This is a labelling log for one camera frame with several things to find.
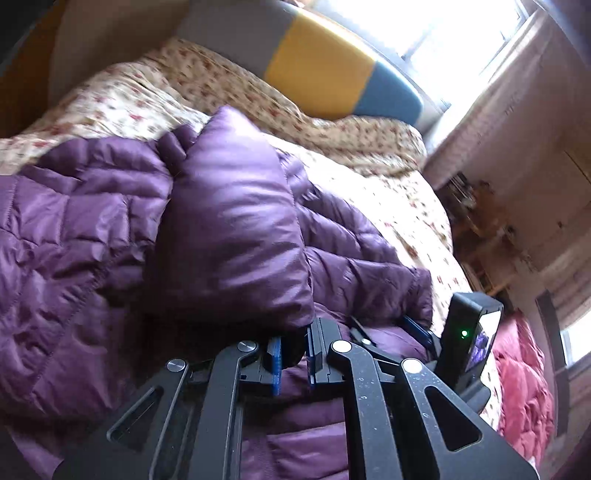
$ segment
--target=floral comforter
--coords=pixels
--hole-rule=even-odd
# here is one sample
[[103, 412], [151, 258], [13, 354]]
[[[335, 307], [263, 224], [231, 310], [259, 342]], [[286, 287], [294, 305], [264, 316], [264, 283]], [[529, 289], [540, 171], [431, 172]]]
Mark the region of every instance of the floral comforter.
[[[455, 291], [470, 291], [452, 256], [443, 207], [421, 176], [419, 133], [391, 119], [307, 117], [280, 92], [229, 60], [173, 38], [159, 50], [96, 74], [22, 134], [0, 139], [0, 174], [11, 174], [74, 137], [152, 139], [181, 124], [200, 129], [230, 104], [303, 161], [310, 180], [355, 205], [398, 250], [402, 263], [433, 276], [433, 331], [441, 334]], [[494, 359], [483, 372], [492, 397], [482, 417], [501, 414]]]

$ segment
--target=bright window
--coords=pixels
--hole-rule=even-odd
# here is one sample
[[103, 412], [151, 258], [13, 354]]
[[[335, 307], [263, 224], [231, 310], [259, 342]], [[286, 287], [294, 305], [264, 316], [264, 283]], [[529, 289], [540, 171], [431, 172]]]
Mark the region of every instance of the bright window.
[[518, 0], [317, 0], [443, 109], [465, 91], [523, 24]]
[[567, 367], [591, 352], [591, 310], [560, 332]]

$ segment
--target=round screw head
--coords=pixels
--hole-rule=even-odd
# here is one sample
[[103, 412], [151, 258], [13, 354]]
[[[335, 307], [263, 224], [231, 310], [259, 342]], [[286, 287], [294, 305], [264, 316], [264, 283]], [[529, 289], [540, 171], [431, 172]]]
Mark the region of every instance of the round screw head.
[[402, 362], [402, 368], [410, 374], [417, 374], [423, 369], [423, 364], [416, 358], [407, 358]]
[[336, 340], [332, 343], [331, 347], [338, 353], [347, 353], [351, 350], [351, 344], [347, 340]]
[[184, 370], [186, 366], [187, 364], [185, 361], [180, 358], [175, 358], [166, 364], [166, 368], [171, 372], [180, 372], [181, 370]]
[[256, 348], [256, 342], [253, 342], [252, 340], [243, 340], [242, 342], [238, 343], [238, 349], [241, 352], [252, 352], [254, 349]]

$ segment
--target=red quilted blanket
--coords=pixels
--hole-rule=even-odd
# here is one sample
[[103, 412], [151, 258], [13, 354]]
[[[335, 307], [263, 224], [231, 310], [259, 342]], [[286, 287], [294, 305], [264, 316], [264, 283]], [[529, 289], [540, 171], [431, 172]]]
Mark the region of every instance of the red quilted blanket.
[[544, 354], [523, 312], [499, 327], [493, 353], [503, 393], [499, 433], [539, 465], [554, 430], [554, 400], [544, 378]]

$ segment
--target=purple down jacket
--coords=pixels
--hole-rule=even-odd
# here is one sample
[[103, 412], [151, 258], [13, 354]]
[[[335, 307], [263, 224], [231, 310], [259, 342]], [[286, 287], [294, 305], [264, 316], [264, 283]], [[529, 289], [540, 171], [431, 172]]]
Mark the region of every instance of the purple down jacket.
[[[0, 177], [0, 420], [47, 479], [170, 356], [354, 315], [424, 359], [396, 318], [428, 327], [430, 285], [231, 108], [199, 135], [71, 140]], [[343, 420], [287, 369], [246, 414], [242, 477], [345, 478]]]

